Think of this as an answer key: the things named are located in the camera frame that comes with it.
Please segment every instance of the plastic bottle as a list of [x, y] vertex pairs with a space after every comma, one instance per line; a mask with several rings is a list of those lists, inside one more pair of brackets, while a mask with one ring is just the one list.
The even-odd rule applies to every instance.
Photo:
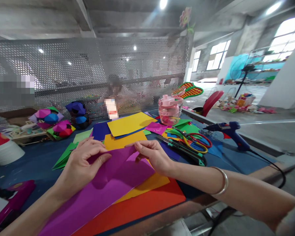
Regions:
[[168, 95], [163, 95], [163, 97], [158, 100], [158, 112], [162, 124], [172, 126], [178, 123], [179, 111], [182, 103], [183, 99], [181, 97]]

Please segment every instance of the blue glue gun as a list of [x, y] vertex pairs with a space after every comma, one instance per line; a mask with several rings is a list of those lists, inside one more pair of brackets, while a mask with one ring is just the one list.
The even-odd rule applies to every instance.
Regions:
[[239, 135], [236, 133], [237, 129], [240, 129], [240, 124], [236, 121], [232, 121], [229, 124], [227, 123], [219, 123], [214, 125], [209, 125], [205, 127], [209, 131], [220, 131], [224, 134], [230, 136], [238, 146], [238, 150], [240, 151], [249, 151], [250, 146], [249, 144]]

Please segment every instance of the scissors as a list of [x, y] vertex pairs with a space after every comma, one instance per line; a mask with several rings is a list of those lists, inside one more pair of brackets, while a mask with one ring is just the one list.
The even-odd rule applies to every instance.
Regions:
[[[207, 153], [207, 149], [212, 147], [212, 143], [211, 143], [211, 141], [210, 141], [207, 137], [205, 137], [204, 135], [202, 135], [202, 134], [199, 134], [199, 133], [190, 133], [190, 134], [187, 134], [186, 132], [177, 129], [176, 127], [174, 127], [174, 129], [177, 130], [179, 133], [182, 134], [182, 136], [183, 136], [183, 138], [184, 138], [184, 141], [185, 141], [185, 144], [186, 144], [190, 149], [192, 149], [193, 151], [196, 151], [196, 152], [201, 153], [201, 154], [206, 154], [206, 153]], [[197, 136], [201, 136], [201, 137], [205, 138], [205, 140], [207, 140], [207, 142], [209, 143], [209, 145], [207, 145], [207, 144], [201, 142], [199, 139], [196, 139], [195, 137], [193, 137], [193, 135], [194, 135], [194, 136], [197, 135]], [[192, 148], [192, 147], [190, 146], [190, 144], [188, 143], [188, 139], [192, 139], [192, 140], [194, 140], [198, 146], [200, 146], [201, 148], [204, 149], [204, 151], [198, 151], [198, 150]]]

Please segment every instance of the silver bangle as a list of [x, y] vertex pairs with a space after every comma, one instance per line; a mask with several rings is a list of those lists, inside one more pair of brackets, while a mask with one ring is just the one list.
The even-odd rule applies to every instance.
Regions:
[[226, 191], [227, 187], [228, 187], [228, 177], [225, 174], [225, 172], [223, 170], [221, 170], [220, 168], [217, 168], [217, 167], [211, 167], [211, 168], [219, 170], [222, 173], [222, 175], [224, 177], [224, 180], [225, 180], [225, 185], [224, 185], [223, 189], [220, 192], [216, 193], [216, 194], [211, 194], [211, 195], [214, 195], [214, 196], [219, 196], [219, 195], [223, 194]]

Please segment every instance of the perforated metal panel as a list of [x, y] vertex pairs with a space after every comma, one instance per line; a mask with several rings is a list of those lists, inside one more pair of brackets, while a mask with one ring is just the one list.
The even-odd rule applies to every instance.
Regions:
[[36, 109], [55, 106], [69, 119], [65, 105], [84, 100], [95, 119], [106, 114], [110, 75], [123, 83], [119, 112], [134, 113], [156, 107], [160, 96], [183, 83], [187, 54], [187, 37], [0, 41], [0, 75], [34, 75]]

